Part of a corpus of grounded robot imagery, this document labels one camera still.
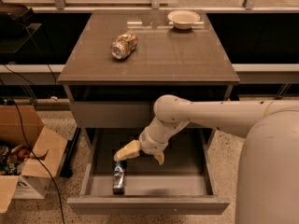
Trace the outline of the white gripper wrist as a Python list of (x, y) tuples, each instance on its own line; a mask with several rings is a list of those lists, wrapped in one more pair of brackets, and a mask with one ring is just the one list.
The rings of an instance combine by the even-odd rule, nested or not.
[(133, 140), (126, 146), (118, 150), (114, 155), (114, 161), (126, 161), (128, 159), (136, 158), (140, 155), (139, 151), (146, 154), (154, 155), (154, 158), (160, 165), (164, 164), (164, 154), (163, 151), (168, 146), (168, 143), (155, 141), (150, 136), (150, 131), (148, 128), (144, 129), (139, 135), (139, 142)]

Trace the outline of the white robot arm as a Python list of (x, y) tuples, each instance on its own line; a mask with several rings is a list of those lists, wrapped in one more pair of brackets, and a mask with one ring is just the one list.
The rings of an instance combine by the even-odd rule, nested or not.
[(235, 224), (299, 224), (298, 101), (192, 102), (164, 95), (153, 110), (150, 125), (115, 161), (144, 152), (163, 163), (169, 139), (191, 123), (241, 137)]

